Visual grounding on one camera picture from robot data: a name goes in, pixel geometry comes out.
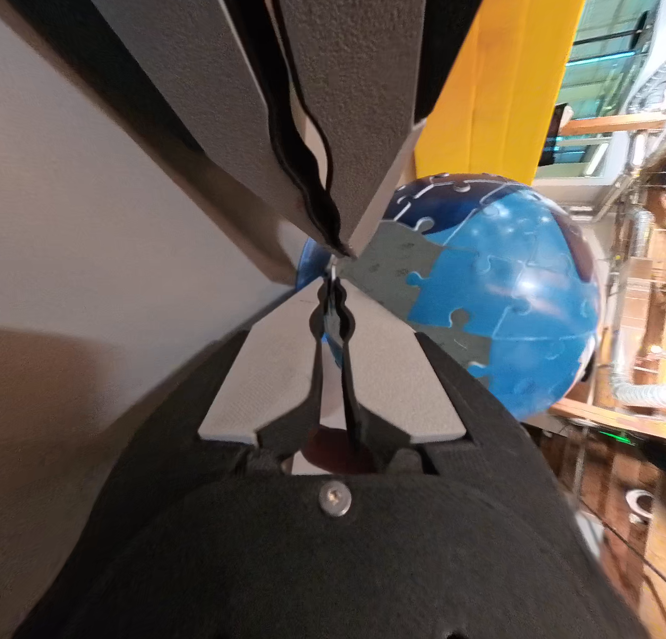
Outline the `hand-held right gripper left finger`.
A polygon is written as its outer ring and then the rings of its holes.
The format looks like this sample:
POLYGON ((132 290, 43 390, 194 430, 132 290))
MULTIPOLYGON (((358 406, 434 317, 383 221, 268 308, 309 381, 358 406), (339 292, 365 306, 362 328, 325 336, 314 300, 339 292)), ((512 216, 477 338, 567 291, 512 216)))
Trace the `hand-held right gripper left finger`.
POLYGON ((320 416, 327 286, 316 279, 253 325, 198 429, 203 440, 306 440, 320 416))

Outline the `small curved puzzle piece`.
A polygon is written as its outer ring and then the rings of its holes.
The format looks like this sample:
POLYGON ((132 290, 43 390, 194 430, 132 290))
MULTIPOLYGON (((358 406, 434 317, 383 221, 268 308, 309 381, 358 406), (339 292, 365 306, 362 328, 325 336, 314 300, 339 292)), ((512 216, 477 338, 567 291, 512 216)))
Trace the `small curved puzzle piece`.
POLYGON ((326 335, 330 351, 337 359, 337 364, 341 365, 343 340, 340 334, 341 319, 336 302, 336 263, 333 259, 331 259, 327 265, 325 278, 327 297, 326 306, 324 308, 324 334, 326 335))

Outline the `silver flexible ventilation duct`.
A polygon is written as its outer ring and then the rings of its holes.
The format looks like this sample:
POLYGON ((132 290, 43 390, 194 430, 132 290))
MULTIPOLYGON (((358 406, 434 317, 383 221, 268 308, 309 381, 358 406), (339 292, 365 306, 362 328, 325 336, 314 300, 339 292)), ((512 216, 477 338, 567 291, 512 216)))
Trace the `silver flexible ventilation duct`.
POLYGON ((628 255, 621 265, 612 323, 610 386, 614 400, 629 407, 665 408, 665 385, 639 385, 632 381, 635 357, 647 326, 651 260, 647 251, 654 215, 633 207, 628 213, 628 255))

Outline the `blue puzzle piece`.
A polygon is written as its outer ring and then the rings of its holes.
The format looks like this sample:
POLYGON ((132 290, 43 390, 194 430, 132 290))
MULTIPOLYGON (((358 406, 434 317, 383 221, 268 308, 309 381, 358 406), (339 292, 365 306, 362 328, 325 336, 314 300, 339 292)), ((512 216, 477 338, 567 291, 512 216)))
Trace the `blue puzzle piece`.
MULTIPOLYGON (((327 279, 331 262, 331 253, 312 238, 304 244, 296 268, 295 292, 302 291, 318 278, 327 279)), ((328 344, 329 350, 338 368, 343 365, 342 339, 339 333, 340 318, 334 302, 329 301, 324 313, 324 334, 322 341, 328 344)))

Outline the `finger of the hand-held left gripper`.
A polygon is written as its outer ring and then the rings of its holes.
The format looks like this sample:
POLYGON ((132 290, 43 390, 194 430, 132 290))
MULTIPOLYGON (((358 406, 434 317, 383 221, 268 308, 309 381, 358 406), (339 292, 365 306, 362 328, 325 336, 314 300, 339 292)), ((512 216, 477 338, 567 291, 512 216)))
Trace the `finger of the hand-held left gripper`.
POLYGON ((225 0, 90 0, 205 155, 345 256, 340 218, 296 130, 285 63, 267 82, 225 0))
POLYGON ((330 152, 353 257, 369 244, 424 122, 414 120, 426 0, 276 0, 304 107, 330 152))

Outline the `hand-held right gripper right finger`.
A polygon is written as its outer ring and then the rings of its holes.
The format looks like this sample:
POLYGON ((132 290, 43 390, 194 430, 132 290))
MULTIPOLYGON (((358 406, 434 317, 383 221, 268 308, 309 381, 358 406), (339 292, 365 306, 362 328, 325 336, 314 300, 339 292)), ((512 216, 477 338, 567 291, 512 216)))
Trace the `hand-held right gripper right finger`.
POLYGON ((346 279, 333 282, 343 390, 361 443, 445 443, 466 435, 416 332, 346 279))

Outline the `blue puzzle ball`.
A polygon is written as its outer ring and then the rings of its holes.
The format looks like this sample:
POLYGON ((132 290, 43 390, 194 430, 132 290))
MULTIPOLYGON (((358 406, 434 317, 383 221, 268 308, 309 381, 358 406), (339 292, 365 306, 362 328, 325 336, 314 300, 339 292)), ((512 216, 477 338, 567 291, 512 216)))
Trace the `blue puzzle ball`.
POLYGON ((441 173, 401 186, 365 250, 335 272, 520 421, 563 398, 594 355, 592 250, 564 209, 506 177, 441 173))

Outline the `yellow plastic bin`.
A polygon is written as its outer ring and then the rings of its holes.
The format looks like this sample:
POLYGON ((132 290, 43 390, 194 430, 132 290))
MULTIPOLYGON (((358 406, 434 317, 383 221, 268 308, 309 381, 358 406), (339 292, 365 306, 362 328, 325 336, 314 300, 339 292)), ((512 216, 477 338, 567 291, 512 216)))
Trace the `yellow plastic bin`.
POLYGON ((531 185, 585 1, 482 1, 414 150, 416 177, 531 185))

